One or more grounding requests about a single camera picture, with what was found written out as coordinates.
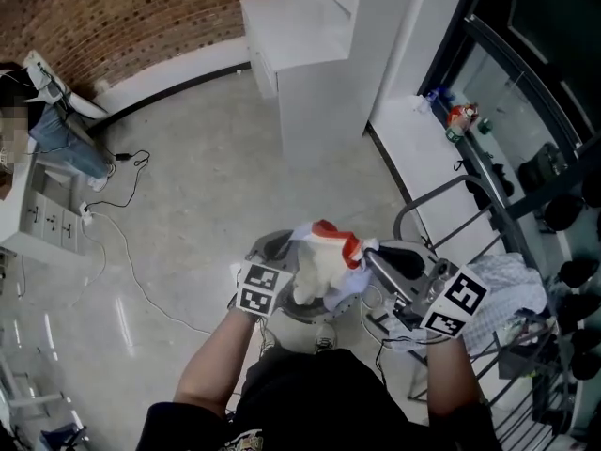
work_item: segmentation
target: white baseboard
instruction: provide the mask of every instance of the white baseboard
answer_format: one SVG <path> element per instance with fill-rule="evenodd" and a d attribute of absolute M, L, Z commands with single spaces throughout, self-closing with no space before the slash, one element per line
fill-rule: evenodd
<path fill-rule="evenodd" d="M 114 114 L 167 88 L 249 60 L 246 37 L 222 41 L 139 71 L 99 94 L 93 102 Z"/>

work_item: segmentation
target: drawer handle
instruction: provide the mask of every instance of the drawer handle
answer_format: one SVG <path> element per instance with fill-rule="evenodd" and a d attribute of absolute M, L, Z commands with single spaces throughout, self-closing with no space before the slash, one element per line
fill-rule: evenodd
<path fill-rule="evenodd" d="M 39 207 L 36 206 L 36 209 L 27 209 L 27 212 L 31 212 L 32 214 L 34 214 L 36 217 L 34 218 L 34 224 L 38 221 L 38 212 L 39 212 Z"/>
<path fill-rule="evenodd" d="M 52 219 L 49 219 L 48 217 L 46 217 L 46 221 L 47 221 L 47 222 L 52 222 L 52 223 L 53 223 L 53 228 L 52 228 L 52 230 L 54 230 L 54 226 L 55 226 L 55 224 L 56 224 L 56 216 L 55 216 L 55 215 L 53 215 L 53 218 L 52 218 Z"/>
<path fill-rule="evenodd" d="M 69 235 L 67 236 L 67 239 L 70 239 L 71 238 L 71 224 L 69 224 L 68 227 L 63 227 L 63 230 L 65 232 L 69 232 Z"/>

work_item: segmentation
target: brick wall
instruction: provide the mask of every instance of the brick wall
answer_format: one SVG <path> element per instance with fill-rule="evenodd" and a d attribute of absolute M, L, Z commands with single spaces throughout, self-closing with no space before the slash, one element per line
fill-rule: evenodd
<path fill-rule="evenodd" d="M 0 0 L 0 60 L 37 50 L 75 91 L 243 35 L 239 0 Z"/>

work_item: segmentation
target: black sleeve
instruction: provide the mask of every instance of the black sleeve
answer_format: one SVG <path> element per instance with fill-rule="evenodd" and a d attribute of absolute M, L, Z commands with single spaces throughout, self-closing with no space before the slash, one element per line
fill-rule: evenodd
<path fill-rule="evenodd" d="M 227 424 L 215 413 L 174 402 L 150 406 L 137 451 L 217 450 L 223 446 Z"/>
<path fill-rule="evenodd" d="M 501 451 L 490 409 L 484 404 L 459 408 L 444 418 L 433 418 L 430 427 L 460 445 L 462 451 Z"/>

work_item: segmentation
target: black baseboard trim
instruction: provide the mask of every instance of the black baseboard trim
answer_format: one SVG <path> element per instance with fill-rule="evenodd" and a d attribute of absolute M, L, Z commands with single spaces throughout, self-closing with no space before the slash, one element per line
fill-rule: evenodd
<path fill-rule="evenodd" d="M 146 97 L 141 101 L 138 101 L 134 105 L 130 105 L 129 107 L 119 110 L 114 114 L 108 116 L 104 120 L 101 120 L 96 125 L 91 126 L 87 130 L 87 134 L 92 137 L 98 137 L 102 132 L 106 130 L 107 127 L 113 125 L 115 122 L 119 121 L 121 118 L 126 117 L 130 114 L 133 114 L 135 111 L 140 110 L 141 108 L 150 105 L 156 101 L 160 101 L 165 97 L 170 97 L 172 95 L 181 92 L 182 90 L 187 90 L 193 86 L 197 86 L 199 84 L 203 84 L 204 82 L 208 82 L 210 80 L 218 79 L 220 77 L 224 77 L 225 75 L 229 75 L 230 73 L 236 73 L 238 70 L 248 70 L 251 67 L 251 62 L 244 62 L 238 65 L 234 65 L 233 67 L 227 67 L 221 70 L 215 70 L 210 73 L 206 73 L 205 75 L 200 75 L 199 77 L 194 77 L 191 80 L 187 80 L 186 82 L 182 82 L 181 84 L 177 84 L 176 86 L 171 86 L 158 92 L 150 97 Z"/>
<path fill-rule="evenodd" d="M 401 179 L 401 175 L 398 173 L 398 170 L 396 170 L 396 167 L 393 163 L 393 159 L 391 159 L 391 156 L 388 155 L 386 148 L 384 148 L 382 141 L 379 140 L 378 134 L 376 133 L 376 131 L 372 127 L 372 124 L 369 121 L 367 121 L 367 124 L 365 125 L 365 130 L 363 131 L 363 135 L 365 134 L 369 135 L 374 141 L 374 145 L 378 149 L 380 157 L 382 158 L 382 160 L 388 167 L 389 172 L 393 176 L 394 183 L 396 184 L 396 187 L 398 187 L 398 190 L 401 193 L 405 204 L 412 202 L 413 199 L 411 198 L 411 195 L 409 195 L 409 191 L 407 190 L 405 182 L 403 181 L 403 179 Z"/>

